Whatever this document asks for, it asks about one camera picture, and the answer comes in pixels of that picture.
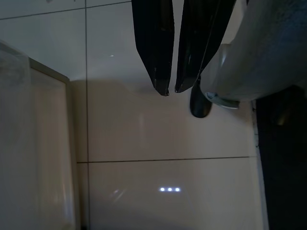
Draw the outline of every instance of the cabinet door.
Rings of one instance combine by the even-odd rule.
[[[69,80],[0,43],[0,222],[78,229]]]

